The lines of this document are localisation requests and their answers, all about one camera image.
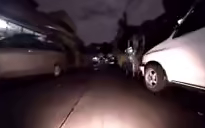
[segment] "white car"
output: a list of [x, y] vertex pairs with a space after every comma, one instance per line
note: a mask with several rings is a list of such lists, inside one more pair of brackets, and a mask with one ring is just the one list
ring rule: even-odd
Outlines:
[[168, 82], [205, 90], [205, 2], [178, 23], [167, 40], [143, 57], [144, 80], [152, 92]]
[[0, 78], [54, 73], [67, 69], [62, 48], [42, 37], [18, 34], [0, 39]]

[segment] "car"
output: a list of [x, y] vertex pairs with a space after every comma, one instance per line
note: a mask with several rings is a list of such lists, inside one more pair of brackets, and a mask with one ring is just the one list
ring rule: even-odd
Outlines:
[[152, 92], [168, 83], [205, 90], [205, 1], [178, 21], [172, 35], [142, 59], [144, 81]]
[[53, 73], [67, 69], [64, 49], [45, 37], [18, 34], [0, 39], [0, 78]]

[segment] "asphalt road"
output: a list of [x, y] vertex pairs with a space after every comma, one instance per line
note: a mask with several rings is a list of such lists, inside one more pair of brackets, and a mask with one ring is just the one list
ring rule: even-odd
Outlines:
[[205, 94], [147, 91], [120, 71], [77, 71], [0, 85], [0, 128], [200, 128]]

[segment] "tire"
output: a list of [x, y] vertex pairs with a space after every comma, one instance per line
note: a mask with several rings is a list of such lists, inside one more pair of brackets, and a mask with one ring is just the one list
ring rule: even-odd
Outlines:
[[55, 66], [54, 66], [54, 76], [59, 77], [59, 76], [61, 76], [61, 74], [62, 74], [61, 66], [58, 65], [58, 64], [55, 64]]
[[160, 65], [149, 64], [145, 69], [144, 81], [150, 91], [160, 92], [167, 85], [166, 73]]

